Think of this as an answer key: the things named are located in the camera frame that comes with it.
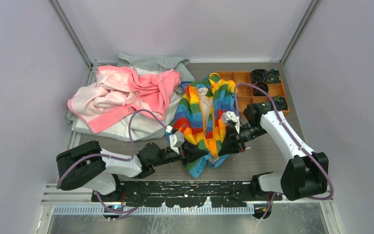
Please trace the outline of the rainbow striped zip jacket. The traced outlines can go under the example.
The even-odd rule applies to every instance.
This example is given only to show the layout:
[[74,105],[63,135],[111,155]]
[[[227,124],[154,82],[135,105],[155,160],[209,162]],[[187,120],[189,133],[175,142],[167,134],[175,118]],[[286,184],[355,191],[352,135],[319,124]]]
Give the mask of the rainbow striped zip jacket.
[[188,143],[205,154],[187,164],[193,178],[198,178],[206,165],[217,168],[229,154],[221,154],[226,136],[226,125],[222,114],[235,112],[234,88],[232,80],[224,80],[218,73],[208,78],[186,84],[185,93],[176,109],[171,126],[182,132]]

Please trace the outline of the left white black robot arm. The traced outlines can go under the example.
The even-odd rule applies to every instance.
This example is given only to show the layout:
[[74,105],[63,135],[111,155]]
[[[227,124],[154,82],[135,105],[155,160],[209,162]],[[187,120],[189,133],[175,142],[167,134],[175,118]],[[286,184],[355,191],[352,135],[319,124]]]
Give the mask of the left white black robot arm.
[[101,148],[98,141],[90,141],[56,156],[59,174],[56,187],[63,191],[88,188],[110,201],[117,201],[123,193],[118,185],[118,175],[146,178],[157,166],[176,161],[187,166],[207,154],[196,145],[184,142],[179,148],[160,148],[155,143],[148,143],[134,156],[127,156]]

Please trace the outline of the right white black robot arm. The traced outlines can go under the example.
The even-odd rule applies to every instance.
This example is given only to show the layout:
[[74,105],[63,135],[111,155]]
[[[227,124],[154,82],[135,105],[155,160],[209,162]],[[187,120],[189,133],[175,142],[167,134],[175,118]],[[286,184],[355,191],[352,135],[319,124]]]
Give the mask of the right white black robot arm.
[[226,125],[226,134],[219,154],[243,153],[246,142],[269,134],[287,164],[281,175],[272,172],[254,175],[250,183],[252,196],[263,200],[270,192],[276,192],[294,201],[325,193],[329,180],[328,157],[303,143],[281,109],[278,102],[249,104],[243,112],[248,123],[243,126],[234,112],[223,113],[221,120]]

